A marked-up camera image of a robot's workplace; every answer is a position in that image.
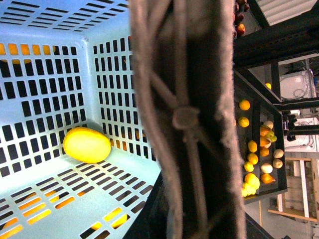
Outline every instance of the lemon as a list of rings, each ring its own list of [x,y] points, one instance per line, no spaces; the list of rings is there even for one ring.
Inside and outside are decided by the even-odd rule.
[[[270,83],[266,83],[266,86],[269,88],[269,90],[271,90],[271,84]]]
[[[247,196],[253,195],[256,193],[255,189],[248,183],[244,183],[243,190],[247,193]]]
[[[251,180],[250,186],[252,186],[252,188],[255,189],[255,190],[259,189],[259,187],[260,187],[259,178],[254,177],[254,178]]]
[[[240,126],[242,126],[243,128],[246,128],[246,127],[248,127],[248,125],[249,125],[249,120],[246,118],[246,117],[240,117],[239,119],[238,119],[238,124],[240,125]]]
[[[241,100],[239,102],[239,108],[243,111],[247,111],[250,108],[250,103],[248,100]]]
[[[269,155],[269,149],[265,148],[265,147],[261,147],[260,148],[260,156],[262,157],[266,157]]]
[[[251,162],[245,162],[244,168],[247,172],[254,171],[254,165]]]
[[[254,153],[257,151],[257,143],[253,140],[248,142],[248,149],[250,152]]]
[[[111,152],[106,136],[85,127],[71,129],[64,138],[63,147],[67,155],[85,163],[101,162]]]
[[[255,153],[249,153],[247,156],[247,160],[253,165],[256,165],[258,163],[258,156]]]
[[[248,191],[247,191],[247,189],[242,189],[241,190],[241,196],[243,197],[243,198],[245,198],[245,197],[247,197],[248,196]]]

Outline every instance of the light blue plastic crate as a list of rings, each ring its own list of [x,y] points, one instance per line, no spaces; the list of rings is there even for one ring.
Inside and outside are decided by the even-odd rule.
[[[160,172],[132,88],[128,1],[0,0],[0,33],[0,239],[122,238]],[[109,137],[105,161],[65,155],[76,126]]]

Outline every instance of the pile of fruit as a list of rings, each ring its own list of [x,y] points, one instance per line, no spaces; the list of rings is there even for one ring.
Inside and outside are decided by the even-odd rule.
[[[272,131],[274,124],[267,120],[260,127],[260,143],[259,143],[259,153],[260,157],[267,157],[270,153],[269,147],[273,142],[277,141],[275,133]],[[260,166],[262,175],[259,178],[253,174],[254,166],[258,163],[259,158],[255,154],[258,149],[257,143],[253,140],[248,142],[249,154],[247,156],[247,162],[244,163],[244,168],[246,172],[249,172],[244,179],[242,186],[242,196],[247,197],[250,195],[255,195],[256,190],[260,187],[260,180],[264,184],[274,183],[276,180],[270,173],[273,172],[273,168],[279,169],[283,166],[283,162],[280,160],[284,156],[284,152],[281,149],[276,149],[273,154],[272,165],[270,163],[264,163]]]
[[[249,10],[249,4],[247,0],[236,0],[235,7],[233,12],[233,22],[234,22],[234,37],[239,37],[244,35],[246,28],[245,25],[242,24],[242,20],[244,19],[244,12]]]

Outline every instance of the black metal beam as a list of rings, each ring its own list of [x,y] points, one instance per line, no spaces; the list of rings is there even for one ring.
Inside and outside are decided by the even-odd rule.
[[[271,68],[271,83],[272,91],[280,99],[280,76],[279,76],[279,65],[278,62],[274,62],[270,65]]]
[[[301,125],[289,130],[294,135],[313,135],[319,134],[319,125]]]
[[[261,28],[269,27],[269,23],[263,13],[263,11],[260,9],[258,3],[256,0],[249,0],[250,5],[250,12],[254,16],[255,20],[257,21],[258,25]]]
[[[278,98],[274,92],[268,89],[268,87],[261,83],[257,76],[246,68],[237,69],[239,72],[254,88],[256,88],[260,93],[262,93],[271,103],[279,103],[281,100]]]
[[[301,100],[284,101],[274,104],[280,111],[292,111],[299,109],[317,108],[319,107],[319,97],[305,98]]]
[[[319,14],[312,9],[234,40],[235,68],[255,67],[317,53]]]

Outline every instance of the fruit shelf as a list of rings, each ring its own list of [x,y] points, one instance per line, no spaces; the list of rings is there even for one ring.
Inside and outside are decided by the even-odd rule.
[[[262,172],[260,165],[263,163],[272,163],[273,152],[275,149],[284,149],[284,134],[282,125],[282,114],[278,111],[270,101],[264,97],[256,88],[254,88],[243,76],[235,72],[234,75],[234,88],[235,88],[235,117],[245,116],[248,118],[250,125],[246,128],[242,128],[238,124],[236,125],[240,153],[242,158],[247,161],[247,155],[249,154],[248,142],[253,140],[257,143],[258,149],[255,152],[259,156],[259,141],[260,141],[260,126],[262,122],[271,120],[274,122],[274,132],[277,136],[277,141],[272,143],[269,148],[269,155],[266,157],[259,156],[258,163],[254,166],[254,173],[260,178]],[[242,99],[247,99],[250,102],[250,109],[248,111],[242,111],[238,102]],[[270,174],[276,179],[276,182],[271,184],[264,184],[260,182],[260,188],[256,191],[256,195],[248,196],[245,198],[245,204],[259,201],[262,198],[275,196],[287,191],[287,179],[285,173],[285,156],[281,158],[284,165],[280,169],[274,168]],[[243,168],[243,177],[247,175],[247,172]]]

